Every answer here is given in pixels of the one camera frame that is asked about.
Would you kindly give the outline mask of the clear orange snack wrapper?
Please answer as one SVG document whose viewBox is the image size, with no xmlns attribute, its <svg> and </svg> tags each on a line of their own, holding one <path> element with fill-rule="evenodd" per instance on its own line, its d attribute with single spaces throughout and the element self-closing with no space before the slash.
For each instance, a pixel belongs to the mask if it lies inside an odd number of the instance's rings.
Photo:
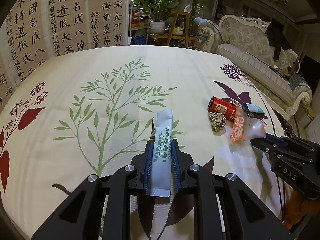
<svg viewBox="0 0 320 240">
<path fill-rule="evenodd" d="M 227 129 L 226 134 L 229 144 L 266 138 L 265 123 L 263 120 L 248 117 L 242 108 L 237 108 L 232 129 Z"/>
</svg>

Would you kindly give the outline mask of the gold wrapper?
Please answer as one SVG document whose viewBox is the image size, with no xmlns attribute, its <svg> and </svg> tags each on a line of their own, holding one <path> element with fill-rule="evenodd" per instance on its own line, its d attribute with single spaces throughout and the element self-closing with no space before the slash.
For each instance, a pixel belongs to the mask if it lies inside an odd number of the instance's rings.
<svg viewBox="0 0 320 240">
<path fill-rule="evenodd" d="M 215 132 L 221 131 L 226 125 L 226 117 L 219 112 L 208 112 L 208 118 Z"/>
</svg>

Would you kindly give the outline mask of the white green-lettered sachet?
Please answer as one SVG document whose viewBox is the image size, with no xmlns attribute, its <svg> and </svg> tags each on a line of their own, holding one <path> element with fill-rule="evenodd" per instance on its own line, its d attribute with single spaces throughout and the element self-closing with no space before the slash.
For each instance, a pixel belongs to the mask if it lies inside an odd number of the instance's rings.
<svg viewBox="0 0 320 240">
<path fill-rule="evenodd" d="M 173 116 L 171 109 L 157 113 L 153 145 L 149 195 L 169 198 L 171 195 L 171 137 Z"/>
</svg>

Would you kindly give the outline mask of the blue white long box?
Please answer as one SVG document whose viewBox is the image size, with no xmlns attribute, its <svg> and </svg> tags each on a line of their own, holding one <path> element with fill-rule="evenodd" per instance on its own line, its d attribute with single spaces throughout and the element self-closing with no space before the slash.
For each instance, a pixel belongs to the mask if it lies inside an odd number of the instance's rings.
<svg viewBox="0 0 320 240">
<path fill-rule="evenodd" d="M 246 102 L 244 102 L 242 105 L 244 107 L 244 110 L 247 112 L 264 114 L 264 111 L 259 106 Z"/>
</svg>

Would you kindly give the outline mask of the red small bottle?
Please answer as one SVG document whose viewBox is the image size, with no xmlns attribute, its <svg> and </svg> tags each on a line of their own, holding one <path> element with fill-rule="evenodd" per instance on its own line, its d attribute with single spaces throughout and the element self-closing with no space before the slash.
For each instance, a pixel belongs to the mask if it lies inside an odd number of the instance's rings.
<svg viewBox="0 0 320 240">
<path fill-rule="evenodd" d="M 214 96 L 211 98 L 208 104 L 208 111 L 222 113 L 229 121 L 234 121 L 236 115 L 235 106 Z"/>
</svg>

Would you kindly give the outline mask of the dark clothing on sofa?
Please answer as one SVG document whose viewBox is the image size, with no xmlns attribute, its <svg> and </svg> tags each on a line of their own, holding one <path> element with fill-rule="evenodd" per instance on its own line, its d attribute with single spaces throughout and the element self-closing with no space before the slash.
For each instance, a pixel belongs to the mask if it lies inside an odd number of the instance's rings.
<svg viewBox="0 0 320 240">
<path fill-rule="evenodd" d="M 284 26 L 273 18 L 265 33 L 268 38 L 269 46 L 274 47 L 273 59 L 275 61 L 279 60 L 281 49 L 292 49 L 291 45 L 283 34 L 283 29 Z"/>
</svg>

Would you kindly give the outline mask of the floral cream tablecloth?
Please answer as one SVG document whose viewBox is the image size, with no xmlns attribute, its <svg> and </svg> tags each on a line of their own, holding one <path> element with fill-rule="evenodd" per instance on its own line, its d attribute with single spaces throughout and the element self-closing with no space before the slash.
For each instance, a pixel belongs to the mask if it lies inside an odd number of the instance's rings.
<svg viewBox="0 0 320 240">
<path fill-rule="evenodd" d="M 280 216 L 279 181 L 267 155 L 246 141 L 231 144 L 231 122 L 212 130 L 207 106 L 214 96 L 261 107 L 267 133 L 284 134 L 262 93 L 220 55 L 121 46 L 47 60 L 1 112 L 6 213 L 30 239 L 88 175 L 111 175 L 142 153 L 157 113 L 170 109 L 182 151 L 215 174 L 236 174 Z"/>
</svg>

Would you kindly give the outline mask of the ornate white sofa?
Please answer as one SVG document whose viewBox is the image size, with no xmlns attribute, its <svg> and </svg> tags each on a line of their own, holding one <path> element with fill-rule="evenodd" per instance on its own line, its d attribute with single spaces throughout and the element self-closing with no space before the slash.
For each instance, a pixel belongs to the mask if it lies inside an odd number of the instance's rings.
<svg viewBox="0 0 320 240">
<path fill-rule="evenodd" d="M 253 84 L 286 115 L 293 116 L 299 107 L 312 102 L 312 91 L 306 81 L 292 85 L 289 68 L 298 59 L 292 50 L 281 50 L 274 60 L 274 47 L 266 35 L 268 22 L 259 18 L 225 15 L 218 24 L 200 23 L 197 32 L 202 37 L 202 51 L 228 58 L 242 70 Z"/>
</svg>

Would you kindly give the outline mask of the wooden plant stand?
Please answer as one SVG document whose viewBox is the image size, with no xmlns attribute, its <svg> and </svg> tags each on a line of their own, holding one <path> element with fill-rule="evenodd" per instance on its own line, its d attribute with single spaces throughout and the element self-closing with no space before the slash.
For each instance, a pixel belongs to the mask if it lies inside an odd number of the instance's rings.
<svg viewBox="0 0 320 240">
<path fill-rule="evenodd" d="M 190 45 L 194 45 L 199 38 L 191 35 L 189 31 L 191 13 L 178 10 L 171 12 L 174 17 L 169 29 L 164 30 L 162 34 L 150 34 L 151 40 L 164 46 L 188 48 Z"/>
</svg>

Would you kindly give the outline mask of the tall green plant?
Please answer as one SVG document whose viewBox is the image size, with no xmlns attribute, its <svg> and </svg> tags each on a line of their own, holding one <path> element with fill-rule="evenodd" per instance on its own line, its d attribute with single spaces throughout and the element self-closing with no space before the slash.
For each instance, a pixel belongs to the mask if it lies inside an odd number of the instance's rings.
<svg viewBox="0 0 320 240">
<path fill-rule="evenodd" d="M 199 25 L 199 22 L 196 20 L 196 18 L 203 14 L 203 3 L 204 0 L 193 0 L 191 5 L 189 28 L 194 35 L 196 34 L 197 26 Z"/>
</svg>

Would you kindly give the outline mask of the potted plant white pot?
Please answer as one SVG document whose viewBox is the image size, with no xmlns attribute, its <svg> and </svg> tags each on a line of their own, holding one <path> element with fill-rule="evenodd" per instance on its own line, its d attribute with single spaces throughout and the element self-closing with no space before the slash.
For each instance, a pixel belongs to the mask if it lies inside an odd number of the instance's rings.
<svg viewBox="0 0 320 240">
<path fill-rule="evenodd" d="M 172 10 L 180 0 L 131 0 L 150 20 L 151 34 L 163 34 L 167 20 L 172 17 Z"/>
</svg>

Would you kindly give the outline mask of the calligraphy folding screen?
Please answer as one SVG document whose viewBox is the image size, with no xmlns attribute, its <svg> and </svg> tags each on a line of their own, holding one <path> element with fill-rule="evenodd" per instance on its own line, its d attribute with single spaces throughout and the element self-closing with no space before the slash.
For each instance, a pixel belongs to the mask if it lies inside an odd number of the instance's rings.
<svg viewBox="0 0 320 240">
<path fill-rule="evenodd" d="M 129 0 L 17 0 L 1 25 L 1 106 L 52 57 L 128 41 Z"/>
</svg>

